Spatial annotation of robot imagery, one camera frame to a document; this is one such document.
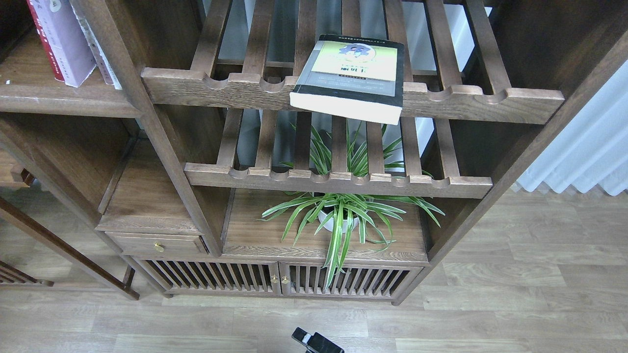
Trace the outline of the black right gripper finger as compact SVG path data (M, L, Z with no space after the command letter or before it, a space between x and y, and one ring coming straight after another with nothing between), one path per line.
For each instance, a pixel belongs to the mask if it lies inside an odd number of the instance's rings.
M292 333L292 338L296 342L306 347L306 353L344 353L345 351L331 340L316 332L307 333L301 327L296 327Z

